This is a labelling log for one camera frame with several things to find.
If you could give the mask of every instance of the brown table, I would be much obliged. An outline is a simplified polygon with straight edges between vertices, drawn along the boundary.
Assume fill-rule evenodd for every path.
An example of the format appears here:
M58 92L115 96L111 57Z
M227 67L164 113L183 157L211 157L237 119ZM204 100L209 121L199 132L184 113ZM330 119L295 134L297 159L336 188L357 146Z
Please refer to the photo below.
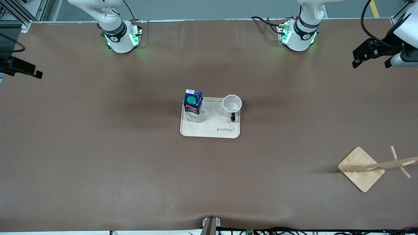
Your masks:
M369 20L382 37L388 19ZM95 25L33 24L16 56L44 72L0 86L0 230L418 226L418 167L359 192L336 165L418 154L415 68L351 66L358 20L325 20L303 53L252 21L150 23L140 50L107 49ZM234 93L238 139L179 133L186 88Z

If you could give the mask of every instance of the beige tray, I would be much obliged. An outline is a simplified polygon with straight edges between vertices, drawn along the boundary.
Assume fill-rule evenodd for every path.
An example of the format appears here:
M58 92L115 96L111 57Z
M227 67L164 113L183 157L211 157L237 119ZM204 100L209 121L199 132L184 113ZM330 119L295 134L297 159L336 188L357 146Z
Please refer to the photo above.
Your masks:
M223 98L203 98L201 123L188 121L183 106L180 133L191 137L237 138L241 129L241 112L235 117L235 122L231 122L231 118L223 113L222 100Z

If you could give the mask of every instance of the wooden stand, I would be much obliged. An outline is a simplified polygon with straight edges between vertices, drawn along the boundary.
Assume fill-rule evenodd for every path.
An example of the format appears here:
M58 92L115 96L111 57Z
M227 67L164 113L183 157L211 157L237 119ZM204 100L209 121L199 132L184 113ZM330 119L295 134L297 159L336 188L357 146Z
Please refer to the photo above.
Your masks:
M399 167L406 177L410 178L403 167L418 164L418 157L398 160L393 146L390 149L395 160L377 163L362 148L356 147L337 165L337 168L362 192L367 192L383 175L385 169Z

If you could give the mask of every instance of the milk carton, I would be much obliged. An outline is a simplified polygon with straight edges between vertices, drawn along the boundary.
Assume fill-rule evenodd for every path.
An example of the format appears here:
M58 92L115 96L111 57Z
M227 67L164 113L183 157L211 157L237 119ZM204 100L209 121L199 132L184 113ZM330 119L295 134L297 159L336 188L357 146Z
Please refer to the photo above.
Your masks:
M188 121L200 123L202 122L202 92L186 89L183 105Z

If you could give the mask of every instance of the mug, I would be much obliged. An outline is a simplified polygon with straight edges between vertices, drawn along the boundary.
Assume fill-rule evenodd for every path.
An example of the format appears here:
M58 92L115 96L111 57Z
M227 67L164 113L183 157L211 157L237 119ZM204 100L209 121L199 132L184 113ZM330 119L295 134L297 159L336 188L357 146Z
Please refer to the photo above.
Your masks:
M237 116L242 107L241 99L236 95L227 95L222 100L222 106L224 108L224 114L227 117L231 117L231 122L235 122L235 116Z

